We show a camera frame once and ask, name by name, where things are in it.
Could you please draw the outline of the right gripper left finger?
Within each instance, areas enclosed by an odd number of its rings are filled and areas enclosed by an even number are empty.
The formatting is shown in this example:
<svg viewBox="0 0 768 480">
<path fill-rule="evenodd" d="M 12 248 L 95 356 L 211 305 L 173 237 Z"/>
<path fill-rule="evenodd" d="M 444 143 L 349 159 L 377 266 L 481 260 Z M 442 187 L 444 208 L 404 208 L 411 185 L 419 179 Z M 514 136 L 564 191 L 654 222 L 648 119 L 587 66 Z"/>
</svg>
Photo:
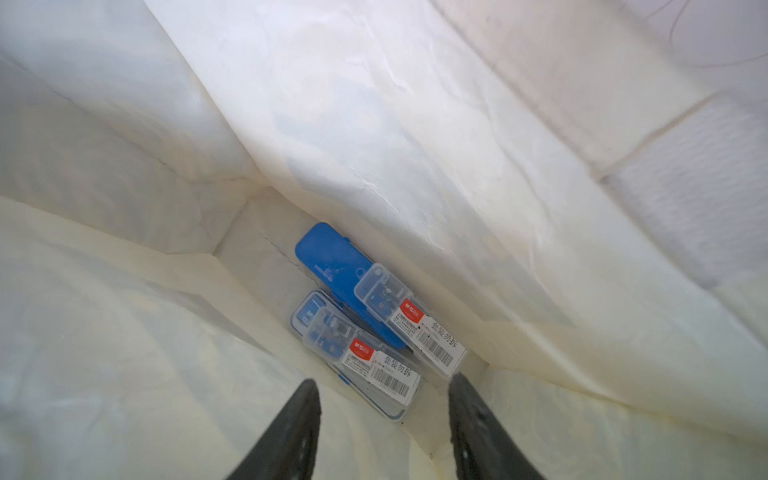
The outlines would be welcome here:
<svg viewBox="0 0 768 480">
<path fill-rule="evenodd" d="M 227 479 L 311 479 L 321 415 L 317 383 L 305 379 Z"/>
</svg>

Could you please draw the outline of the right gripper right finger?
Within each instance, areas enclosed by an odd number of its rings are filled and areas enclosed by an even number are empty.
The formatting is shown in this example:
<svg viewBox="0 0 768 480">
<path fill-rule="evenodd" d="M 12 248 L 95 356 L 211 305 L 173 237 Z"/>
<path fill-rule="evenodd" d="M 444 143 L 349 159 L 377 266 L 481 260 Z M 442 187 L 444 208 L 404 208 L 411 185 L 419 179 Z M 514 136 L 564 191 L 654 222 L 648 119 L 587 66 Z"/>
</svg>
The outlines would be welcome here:
<svg viewBox="0 0 768 480">
<path fill-rule="evenodd" d="M 464 480 L 542 480 L 470 381 L 455 374 L 448 388 L 456 476 Z"/>
</svg>

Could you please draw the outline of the clear case blue compass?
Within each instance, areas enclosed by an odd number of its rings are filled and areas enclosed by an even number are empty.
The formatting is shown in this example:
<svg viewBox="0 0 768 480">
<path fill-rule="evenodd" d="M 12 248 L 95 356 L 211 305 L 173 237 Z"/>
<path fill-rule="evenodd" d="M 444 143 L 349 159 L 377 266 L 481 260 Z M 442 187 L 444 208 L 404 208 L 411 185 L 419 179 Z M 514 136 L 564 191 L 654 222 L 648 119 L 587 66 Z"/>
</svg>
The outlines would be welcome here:
<svg viewBox="0 0 768 480">
<path fill-rule="evenodd" d="M 300 303 L 300 305 L 296 308 L 294 313 L 292 314 L 290 318 L 290 326 L 295 331 L 295 333 L 300 337 L 303 343 L 303 335 L 306 333 L 307 326 L 309 322 L 312 320 L 314 315 L 318 312 L 319 309 L 323 307 L 328 307 L 332 311 L 336 313 L 341 313 L 344 316 L 346 316 L 349 320 L 351 320 L 355 325 L 357 325 L 359 328 L 363 329 L 364 331 L 368 332 L 368 334 L 375 337 L 378 341 L 386 344 L 383 340 L 378 338 L 375 334 L 367 331 L 363 327 L 360 326 L 360 324 L 354 320 L 352 320 L 350 317 L 346 315 L 344 311 L 339 307 L 339 305 L 326 293 L 324 293 L 321 290 L 315 290 L 310 292 L 307 297 Z M 333 372 L 336 374 L 340 379 L 347 385 L 349 385 L 352 389 L 354 389 L 364 400 L 366 400 L 375 410 L 377 410 L 379 413 L 381 413 L 385 418 L 397 422 L 403 419 L 405 414 L 407 413 L 409 407 L 406 410 L 399 410 L 397 406 L 386 399 L 382 398 L 381 396 L 371 392 L 366 388 L 365 385 L 362 383 L 355 381 L 355 380 L 349 380 L 347 377 L 345 377 L 338 369 L 335 367 L 329 365 L 326 361 L 324 361 L 321 357 L 319 357 Z"/>
</svg>

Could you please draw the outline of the small clear case red label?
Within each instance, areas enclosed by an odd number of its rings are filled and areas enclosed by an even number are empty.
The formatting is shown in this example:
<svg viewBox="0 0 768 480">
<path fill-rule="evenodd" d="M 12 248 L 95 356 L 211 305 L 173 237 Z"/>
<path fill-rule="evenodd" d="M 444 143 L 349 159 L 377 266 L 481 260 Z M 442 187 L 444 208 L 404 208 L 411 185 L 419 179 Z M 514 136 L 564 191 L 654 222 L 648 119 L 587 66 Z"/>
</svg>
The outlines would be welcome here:
<svg viewBox="0 0 768 480">
<path fill-rule="evenodd" d="M 458 371 L 467 349 L 384 265 L 374 263 L 354 288 L 355 296 L 414 354 L 445 379 Z"/>
</svg>

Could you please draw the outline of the blue opaque case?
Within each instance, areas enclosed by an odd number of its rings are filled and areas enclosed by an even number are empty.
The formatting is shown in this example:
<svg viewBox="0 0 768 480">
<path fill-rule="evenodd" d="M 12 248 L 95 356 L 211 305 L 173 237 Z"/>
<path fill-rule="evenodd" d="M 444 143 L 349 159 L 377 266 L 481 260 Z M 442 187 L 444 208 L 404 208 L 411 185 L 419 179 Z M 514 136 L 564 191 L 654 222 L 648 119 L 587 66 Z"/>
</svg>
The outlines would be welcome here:
<svg viewBox="0 0 768 480">
<path fill-rule="evenodd" d="M 354 288 L 373 262 L 352 242 L 327 223 L 314 225 L 297 243 L 295 255 L 328 288 L 341 309 L 362 327 L 396 350 L 409 351 L 406 343 L 377 320 L 355 296 Z"/>
</svg>

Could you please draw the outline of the clear case barcode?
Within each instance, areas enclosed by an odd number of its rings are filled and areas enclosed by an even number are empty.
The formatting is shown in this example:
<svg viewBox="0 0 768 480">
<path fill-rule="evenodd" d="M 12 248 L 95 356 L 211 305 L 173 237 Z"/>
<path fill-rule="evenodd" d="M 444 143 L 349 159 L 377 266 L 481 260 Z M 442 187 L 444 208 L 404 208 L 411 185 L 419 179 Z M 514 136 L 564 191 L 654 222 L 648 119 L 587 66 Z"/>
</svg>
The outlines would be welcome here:
<svg viewBox="0 0 768 480">
<path fill-rule="evenodd" d="M 341 313 L 318 310 L 307 326 L 303 343 L 349 380 L 408 409 L 421 384 L 418 368 L 388 345 L 378 341 Z"/>
</svg>

